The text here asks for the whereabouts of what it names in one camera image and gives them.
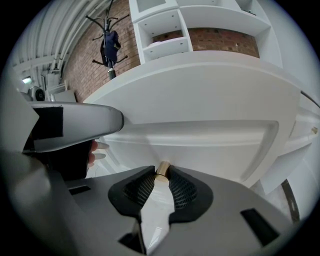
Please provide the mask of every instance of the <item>white cabinet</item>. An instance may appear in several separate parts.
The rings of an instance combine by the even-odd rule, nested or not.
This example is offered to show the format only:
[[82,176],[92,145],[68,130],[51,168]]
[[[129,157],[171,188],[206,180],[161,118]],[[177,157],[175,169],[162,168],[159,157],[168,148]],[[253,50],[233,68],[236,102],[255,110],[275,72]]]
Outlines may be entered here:
[[85,102],[122,111],[103,139],[119,171],[161,161],[252,186],[290,136],[300,90],[259,59],[222,51],[170,55],[135,67]]

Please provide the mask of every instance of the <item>red brick wall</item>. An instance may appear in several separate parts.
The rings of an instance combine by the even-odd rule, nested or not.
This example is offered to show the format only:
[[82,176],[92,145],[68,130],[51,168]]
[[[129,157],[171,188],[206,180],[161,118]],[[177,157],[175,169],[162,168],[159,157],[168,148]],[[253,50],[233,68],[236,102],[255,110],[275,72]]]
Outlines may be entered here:
[[228,51],[259,58],[256,39],[248,34],[220,28],[188,29],[194,51]]
[[[109,17],[121,18],[130,13],[128,0],[116,0],[112,4]],[[118,51],[118,60],[128,55],[123,62],[115,65],[118,75],[140,65],[134,26],[131,18],[125,18],[117,23],[112,30],[117,31],[121,49]],[[78,102],[83,102],[98,88],[108,82],[108,68],[92,63],[95,59],[102,62],[100,54],[101,39],[92,41],[102,34],[101,28],[92,24],[83,34],[73,49],[71,56],[64,67],[62,80],[67,80],[69,88],[75,91]]]

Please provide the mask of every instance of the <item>gray plastic panel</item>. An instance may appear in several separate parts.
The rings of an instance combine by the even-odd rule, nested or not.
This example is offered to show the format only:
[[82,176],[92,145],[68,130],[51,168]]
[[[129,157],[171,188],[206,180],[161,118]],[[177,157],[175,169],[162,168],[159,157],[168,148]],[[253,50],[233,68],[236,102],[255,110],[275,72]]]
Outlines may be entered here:
[[262,246],[241,211],[256,209],[280,234],[291,226],[276,208],[245,186],[202,172],[176,167],[206,183],[213,192],[210,208],[196,221],[173,223],[152,255],[244,256]]
[[123,114],[111,107],[70,102],[30,102],[36,108],[63,107],[63,136],[34,140],[38,153],[63,149],[120,131]]

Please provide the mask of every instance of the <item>white shelf unit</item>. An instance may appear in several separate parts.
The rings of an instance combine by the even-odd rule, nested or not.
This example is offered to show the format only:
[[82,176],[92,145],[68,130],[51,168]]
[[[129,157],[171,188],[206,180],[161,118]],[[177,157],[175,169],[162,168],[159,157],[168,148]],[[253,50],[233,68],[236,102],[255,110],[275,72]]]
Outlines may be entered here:
[[178,8],[176,0],[129,0],[129,4],[133,23],[159,12]]
[[[172,31],[181,31],[182,37],[153,43],[153,38]],[[154,59],[192,52],[188,29],[179,9],[164,11],[134,24],[134,32],[141,64]]]
[[[257,0],[163,1],[151,0],[144,8],[151,7],[142,8],[138,19],[134,18],[135,8],[143,0],[129,1],[141,64],[172,54],[192,52],[188,29],[217,28],[255,37],[260,59],[283,68],[275,31]],[[255,15],[243,10],[251,10]],[[183,37],[152,44],[153,37],[176,30],[181,30]]]

